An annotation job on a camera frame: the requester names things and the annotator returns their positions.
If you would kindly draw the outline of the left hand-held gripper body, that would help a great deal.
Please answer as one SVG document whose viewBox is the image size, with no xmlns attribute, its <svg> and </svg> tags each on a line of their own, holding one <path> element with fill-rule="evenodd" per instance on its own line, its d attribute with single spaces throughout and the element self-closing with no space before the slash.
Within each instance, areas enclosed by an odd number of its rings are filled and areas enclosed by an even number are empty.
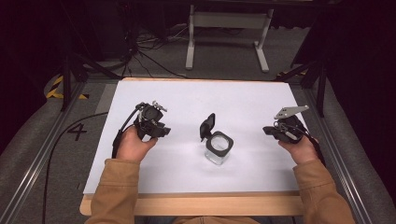
<svg viewBox="0 0 396 224">
<path fill-rule="evenodd" d="M 138 137 L 140 139 L 143 139 L 146 135 L 151 137 L 155 133 L 155 126 L 164 124 L 160 122 L 160 119 L 163 117 L 163 111 L 166 111 L 166 109 L 157 102 L 153 102 L 151 105 L 141 103 L 135 108 L 138 111 L 138 115 L 134 120 L 134 126 L 137 129 Z"/>
</svg>

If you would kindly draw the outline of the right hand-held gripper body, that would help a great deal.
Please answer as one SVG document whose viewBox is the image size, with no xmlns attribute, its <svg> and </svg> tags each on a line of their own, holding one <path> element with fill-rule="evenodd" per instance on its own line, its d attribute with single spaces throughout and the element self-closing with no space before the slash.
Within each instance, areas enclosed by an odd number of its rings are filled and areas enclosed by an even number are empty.
<svg viewBox="0 0 396 224">
<path fill-rule="evenodd" d="M 306 128 L 297 118 L 297 114 L 308 108 L 308 105 L 282 107 L 275 115 L 274 138 L 286 143 L 299 143 L 306 132 Z"/>
</svg>

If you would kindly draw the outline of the clear jar with black lid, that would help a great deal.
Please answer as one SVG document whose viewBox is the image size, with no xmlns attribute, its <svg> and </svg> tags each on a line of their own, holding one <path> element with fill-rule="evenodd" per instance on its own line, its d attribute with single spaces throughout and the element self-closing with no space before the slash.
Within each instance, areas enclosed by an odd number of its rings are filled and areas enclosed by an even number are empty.
<svg viewBox="0 0 396 224">
<path fill-rule="evenodd" d="M 210 114 L 200 125 L 200 138 L 205 141 L 205 157 L 216 165 L 222 165 L 233 148 L 233 139 L 227 134 L 212 132 L 216 115 Z"/>
</svg>

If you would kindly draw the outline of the person's right hand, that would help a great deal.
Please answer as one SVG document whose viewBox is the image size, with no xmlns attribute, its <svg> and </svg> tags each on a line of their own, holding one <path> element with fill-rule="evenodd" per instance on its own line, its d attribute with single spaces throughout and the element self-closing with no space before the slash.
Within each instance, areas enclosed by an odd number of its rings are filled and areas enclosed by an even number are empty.
<svg viewBox="0 0 396 224">
<path fill-rule="evenodd" d="M 278 144 L 289 152 L 296 164 L 302 164 L 304 162 L 318 159 L 318 154 L 314 145 L 305 136 L 297 144 L 282 141 L 278 141 Z"/>
</svg>

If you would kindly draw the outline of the person's left hand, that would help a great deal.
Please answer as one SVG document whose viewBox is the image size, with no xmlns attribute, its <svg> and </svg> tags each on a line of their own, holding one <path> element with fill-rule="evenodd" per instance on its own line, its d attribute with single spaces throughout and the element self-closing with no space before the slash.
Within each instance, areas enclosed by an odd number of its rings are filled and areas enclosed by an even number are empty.
<svg viewBox="0 0 396 224">
<path fill-rule="evenodd" d="M 135 126 L 130 126 L 121 136 L 116 158 L 125 161 L 141 162 L 148 152 L 157 144 L 157 138 L 142 141 Z"/>
</svg>

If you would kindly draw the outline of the white table mat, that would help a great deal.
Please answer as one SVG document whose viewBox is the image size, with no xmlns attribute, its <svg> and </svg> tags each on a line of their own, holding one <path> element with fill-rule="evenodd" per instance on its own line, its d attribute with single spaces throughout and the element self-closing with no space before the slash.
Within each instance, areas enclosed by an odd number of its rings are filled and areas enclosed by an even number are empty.
<svg viewBox="0 0 396 224">
<path fill-rule="evenodd" d="M 163 123 L 170 133 L 160 139 L 140 166 L 142 193 L 263 192 L 297 188 L 290 154 L 263 132 L 275 114 L 296 101 L 285 83 L 255 81 L 119 82 L 85 193 L 98 185 L 118 129 L 141 102 L 165 108 Z M 234 145 L 228 159 L 216 165 L 205 157 L 201 123 L 216 116 L 215 128 Z"/>
</svg>

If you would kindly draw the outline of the black metal stand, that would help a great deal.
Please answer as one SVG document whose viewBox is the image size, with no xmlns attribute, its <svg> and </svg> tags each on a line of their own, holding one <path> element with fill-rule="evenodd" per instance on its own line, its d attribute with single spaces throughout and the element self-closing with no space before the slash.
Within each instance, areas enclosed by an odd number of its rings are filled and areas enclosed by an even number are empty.
<svg viewBox="0 0 396 224">
<path fill-rule="evenodd" d="M 75 52 L 68 52 L 64 56 L 62 73 L 64 80 L 64 98 L 62 111 L 65 111 L 72 102 L 71 77 L 74 77 L 78 83 L 83 83 L 88 80 L 88 73 L 84 64 L 90 66 L 93 70 L 104 74 L 111 79 L 120 80 L 121 77 L 111 72 L 109 69 L 103 67 L 99 63 Z"/>
<path fill-rule="evenodd" d="M 295 77 L 302 72 L 305 72 L 304 77 L 300 81 L 300 86 L 303 89 L 311 89 L 315 82 L 318 83 L 318 91 L 316 98 L 316 109 L 318 114 L 324 117 L 324 93 L 326 88 L 327 70 L 325 63 L 320 61 L 313 61 L 307 64 L 300 65 L 289 72 L 281 72 L 275 81 L 285 82 L 286 80 Z"/>
</svg>

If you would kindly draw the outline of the wooden table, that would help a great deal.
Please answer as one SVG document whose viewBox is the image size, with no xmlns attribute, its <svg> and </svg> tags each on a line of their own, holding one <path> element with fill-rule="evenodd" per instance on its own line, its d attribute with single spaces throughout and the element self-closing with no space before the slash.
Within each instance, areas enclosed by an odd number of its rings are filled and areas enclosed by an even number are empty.
<svg viewBox="0 0 396 224">
<path fill-rule="evenodd" d="M 84 191 L 80 212 L 85 216 L 91 212 L 92 195 Z M 139 216 L 299 216 L 303 212 L 303 205 L 297 188 L 289 191 L 192 193 L 142 193 L 139 190 L 135 212 Z"/>
</svg>

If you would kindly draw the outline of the yellow black floor tape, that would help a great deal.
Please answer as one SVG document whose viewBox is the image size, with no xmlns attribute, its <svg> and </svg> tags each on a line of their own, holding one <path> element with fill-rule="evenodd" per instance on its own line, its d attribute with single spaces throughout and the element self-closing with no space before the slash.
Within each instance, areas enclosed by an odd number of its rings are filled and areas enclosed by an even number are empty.
<svg viewBox="0 0 396 224">
<path fill-rule="evenodd" d="M 64 80 L 64 77 L 62 75 L 59 75 L 53 82 L 52 86 L 50 87 L 48 93 L 46 94 L 46 98 L 57 98 L 57 99 L 63 99 L 64 95 L 62 93 L 57 92 L 58 88 L 60 87 L 62 81 Z"/>
</svg>

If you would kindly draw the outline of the white metal stand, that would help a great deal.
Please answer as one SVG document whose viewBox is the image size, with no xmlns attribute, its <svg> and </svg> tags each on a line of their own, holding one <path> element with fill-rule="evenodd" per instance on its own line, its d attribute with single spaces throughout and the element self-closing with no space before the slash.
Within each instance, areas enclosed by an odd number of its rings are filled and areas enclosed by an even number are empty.
<svg viewBox="0 0 396 224">
<path fill-rule="evenodd" d="M 234 28 L 234 29 L 257 29 L 261 30 L 262 34 L 258 41 L 254 42 L 254 48 L 258 57 L 261 70 L 264 73 L 269 72 L 269 65 L 266 61 L 263 45 L 270 28 L 270 23 L 273 18 L 274 11 L 268 9 L 263 14 L 249 14 L 236 12 L 203 12 L 197 11 L 194 5 L 190 6 L 189 16 L 189 44 L 187 48 L 187 56 L 185 68 L 191 70 L 193 68 L 194 60 L 194 29 L 196 27 L 202 28 Z"/>
</svg>

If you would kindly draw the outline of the aluminium rail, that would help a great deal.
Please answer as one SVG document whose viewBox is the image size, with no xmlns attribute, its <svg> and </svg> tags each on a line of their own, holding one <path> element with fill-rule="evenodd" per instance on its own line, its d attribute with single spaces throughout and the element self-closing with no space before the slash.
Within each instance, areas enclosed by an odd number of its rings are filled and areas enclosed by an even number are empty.
<svg viewBox="0 0 396 224">
<path fill-rule="evenodd" d="M 316 99 L 314 94 L 309 90 L 304 90 L 305 98 L 308 105 L 313 111 L 313 117 L 318 124 L 321 133 L 324 135 L 325 145 L 329 148 L 327 151 L 328 158 L 332 162 L 332 166 L 338 175 L 341 186 L 346 194 L 347 200 L 351 206 L 352 212 L 355 215 L 357 224 L 373 224 L 367 209 L 361 199 L 357 190 L 355 181 L 353 180 L 347 166 L 334 142 L 332 134 L 324 118 L 319 115 L 316 109 Z"/>
<path fill-rule="evenodd" d="M 56 117 L 56 120 L 49 129 L 43 145 L 40 147 L 35 155 L 34 160 L 31 162 L 27 171 L 23 175 L 21 183 L 16 188 L 13 197 L 8 203 L 6 209 L 0 216 L 0 224 L 13 224 L 17 214 L 21 210 L 21 206 L 25 202 L 27 196 L 29 195 L 33 185 L 35 184 L 37 178 L 39 177 L 43 166 L 45 165 L 47 159 L 50 155 L 51 148 L 55 145 L 55 139 L 60 135 L 61 128 L 64 125 L 67 116 L 69 115 L 71 108 L 77 101 L 79 95 L 85 87 L 84 82 L 78 82 L 75 88 L 71 91 L 71 96 L 69 98 L 69 103 L 65 110 L 60 112 Z"/>
</svg>

